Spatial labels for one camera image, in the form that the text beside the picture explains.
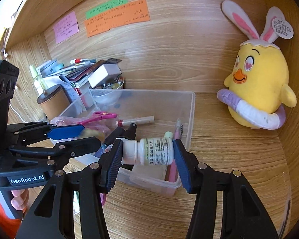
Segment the cartoon eye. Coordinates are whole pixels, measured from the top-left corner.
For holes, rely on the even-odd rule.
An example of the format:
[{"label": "cartoon eye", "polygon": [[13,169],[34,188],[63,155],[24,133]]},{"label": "cartoon eye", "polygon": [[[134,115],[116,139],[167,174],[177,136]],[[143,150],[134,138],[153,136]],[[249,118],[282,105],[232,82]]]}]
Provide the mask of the cartoon eye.
[{"label": "cartoon eye", "polygon": [[255,63],[255,60],[254,60],[253,56],[247,57],[246,61],[245,61],[245,70],[250,71],[251,68],[253,67],[254,63]]},{"label": "cartoon eye", "polygon": [[236,58],[235,67],[238,66],[238,63],[239,63],[239,56]]}]

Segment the green sticky note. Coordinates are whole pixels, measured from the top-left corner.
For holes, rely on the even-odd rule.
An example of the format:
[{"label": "green sticky note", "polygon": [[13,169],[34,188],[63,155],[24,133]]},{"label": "green sticky note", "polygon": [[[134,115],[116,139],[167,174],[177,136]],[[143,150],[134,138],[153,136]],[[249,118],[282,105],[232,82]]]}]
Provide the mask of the green sticky note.
[{"label": "green sticky note", "polygon": [[98,15],[104,11],[112,9],[122,4],[128,3],[128,0],[110,0],[108,2],[102,3],[99,6],[94,7],[93,9],[86,12],[86,19],[90,19],[95,15]]}]

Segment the paper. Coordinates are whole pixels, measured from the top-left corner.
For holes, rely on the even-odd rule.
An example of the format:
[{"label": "paper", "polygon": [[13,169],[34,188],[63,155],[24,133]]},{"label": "paper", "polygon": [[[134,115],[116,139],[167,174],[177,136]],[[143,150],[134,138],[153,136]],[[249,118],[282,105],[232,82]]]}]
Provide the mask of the paper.
[{"label": "paper", "polygon": [[293,28],[289,22],[282,18],[275,18],[271,22],[273,31],[281,38],[291,39],[293,37]]},{"label": "paper", "polygon": [[77,17],[72,11],[53,27],[56,43],[59,44],[79,32]]},{"label": "paper", "polygon": [[45,81],[48,88],[60,84],[70,103],[74,102],[79,97],[77,92],[72,87],[70,81],[63,75],[45,77],[43,78],[43,80]]},{"label": "paper", "polygon": [[101,12],[107,11],[109,9],[112,9],[116,6],[122,5],[122,4],[127,4],[128,0],[110,0],[108,2],[102,3],[99,6],[94,7],[93,9],[87,11],[86,14],[86,19],[90,19],[95,15],[100,14]]},{"label": "paper", "polygon": [[138,0],[100,13],[91,19],[85,20],[84,24],[87,31],[87,36],[91,37],[108,31],[111,28],[127,25],[130,23],[149,21],[149,16],[146,0]]}]

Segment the human hand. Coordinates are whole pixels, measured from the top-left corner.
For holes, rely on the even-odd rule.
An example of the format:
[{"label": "human hand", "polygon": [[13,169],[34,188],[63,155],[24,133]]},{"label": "human hand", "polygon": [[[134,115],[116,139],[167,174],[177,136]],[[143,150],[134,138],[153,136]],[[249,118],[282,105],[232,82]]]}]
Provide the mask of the human hand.
[{"label": "human hand", "polygon": [[27,207],[29,201],[29,190],[15,190],[11,191],[14,198],[11,200],[11,205],[16,210],[24,210]]}]

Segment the plush toy tag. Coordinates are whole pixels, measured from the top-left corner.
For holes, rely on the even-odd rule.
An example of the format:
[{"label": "plush toy tag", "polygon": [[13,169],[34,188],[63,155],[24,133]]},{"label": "plush toy tag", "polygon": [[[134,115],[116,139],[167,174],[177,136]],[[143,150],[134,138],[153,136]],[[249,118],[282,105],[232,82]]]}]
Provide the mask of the plush toy tag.
[{"label": "plush toy tag", "polygon": [[293,28],[289,22],[281,18],[275,18],[272,20],[271,26],[279,37],[284,39],[291,39],[293,37]]}]

